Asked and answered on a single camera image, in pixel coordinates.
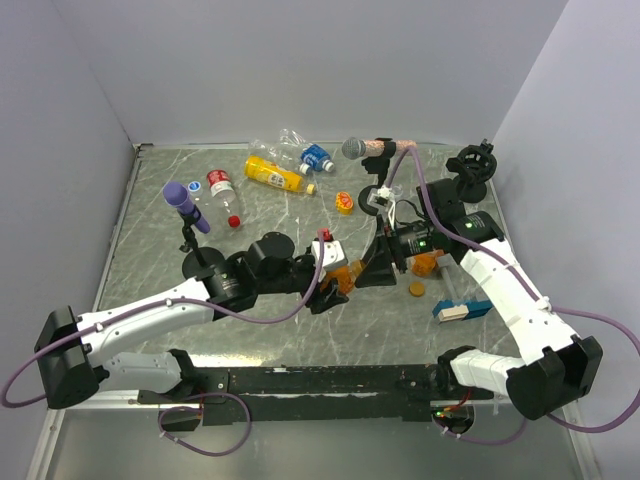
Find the orange gold bottle cap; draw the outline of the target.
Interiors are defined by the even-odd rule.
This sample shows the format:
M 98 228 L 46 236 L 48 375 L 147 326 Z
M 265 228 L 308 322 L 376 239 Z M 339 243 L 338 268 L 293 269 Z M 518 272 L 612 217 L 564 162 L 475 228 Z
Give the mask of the orange gold bottle cap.
M 409 285 L 409 292 L 414 297 L 421 297 L 425 294 L 425 286 L 421 282 L 412 282 Z

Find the orange juice bottle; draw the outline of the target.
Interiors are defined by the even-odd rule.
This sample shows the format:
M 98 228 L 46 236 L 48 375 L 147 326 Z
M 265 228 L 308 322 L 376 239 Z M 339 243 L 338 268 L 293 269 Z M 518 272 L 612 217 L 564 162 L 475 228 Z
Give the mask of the orange juice bottle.
M 320 290 L 326 290 L 329 287 L 331 281 L 336 280 L 338 291 L 341 294 L 347 296 L 355 288 L 355 281 L 362 272 L 363 268 L 363 261 L 358 259 L 351 262 L 349 265 L 345 265 L 333 271 L 327 272 L 320 284 Z

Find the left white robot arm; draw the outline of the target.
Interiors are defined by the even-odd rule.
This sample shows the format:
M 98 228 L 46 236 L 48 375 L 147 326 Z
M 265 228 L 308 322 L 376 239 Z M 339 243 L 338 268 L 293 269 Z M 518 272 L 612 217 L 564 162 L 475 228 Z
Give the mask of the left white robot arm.
M 66 409 L 111 390 L 187 401 L 204 385 L 189 355 L 177 349 L 136 354 L 133 347 L 180 328 L 240 318 L 261 295 L 298 293 L 300 305 L 314 314 L 346 302 L 335 281 L 321 284 L 347 263 L 338 240 L 323 233 L 305 254 L 294 251 L 293 241 L 278 232 L 229 257 L 206 247 L 185 258 L 185 281 L 164 292 L 82 315 L 70 307 L 54 310 L 34 347 L 48 407 Z

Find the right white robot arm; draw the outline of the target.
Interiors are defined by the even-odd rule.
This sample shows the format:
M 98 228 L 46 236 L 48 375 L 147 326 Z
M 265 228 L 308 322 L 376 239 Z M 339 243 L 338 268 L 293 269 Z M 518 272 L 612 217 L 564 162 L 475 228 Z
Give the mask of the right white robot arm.
M 376 234 L 356 277 L 358 288 L 392 286 L 408 261 L 441 249 L 482 289 L 516 341 L 518 357 L 471 346 L 452 349 L 438 361 L 441 394 L 458 398 L 470 387 L 507 396 L 527 419 L 536 420 L 590 392 L 603 350 L 565 323 L 524 273 L 491 215 L 469 213 L 451 179 L 418 191 L 422 216 L 401 225 L 392 215 L 394 192 L 369 186 L 359 202 L 376 218 Z

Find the blue label clear bottle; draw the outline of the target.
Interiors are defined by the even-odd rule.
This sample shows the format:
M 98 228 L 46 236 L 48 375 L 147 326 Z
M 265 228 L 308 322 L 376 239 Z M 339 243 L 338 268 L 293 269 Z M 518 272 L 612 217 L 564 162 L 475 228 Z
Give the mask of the blue label clear bottle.
M 296 162 L 299 172 L 303 175 L 313 172 L 332 173 L 335 170 L 331 155 L 323 147 L 307 142 L 292 129 L 280 130 L 279 145 L 283 153 Z

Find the orange bottle red cap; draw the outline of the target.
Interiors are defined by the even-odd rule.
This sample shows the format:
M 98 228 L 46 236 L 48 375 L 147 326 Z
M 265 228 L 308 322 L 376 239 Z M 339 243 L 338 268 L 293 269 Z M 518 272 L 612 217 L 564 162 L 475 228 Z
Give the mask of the orange bottle red cap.
M 428 277 L 437 269 L 438 256 L 433 253 L 423 253 L 411 258 L 411 272 L 420 278 Z

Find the small red bottle cap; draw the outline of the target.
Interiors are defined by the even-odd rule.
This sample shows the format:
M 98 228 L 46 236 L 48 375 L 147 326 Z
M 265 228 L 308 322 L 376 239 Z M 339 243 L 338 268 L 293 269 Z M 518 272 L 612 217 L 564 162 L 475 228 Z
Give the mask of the small red bottle cap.
M 240 224 L 240 218 L 238 216 L 231 216 L 228 218 L 228 224 L 232 228 L 237 228 Z

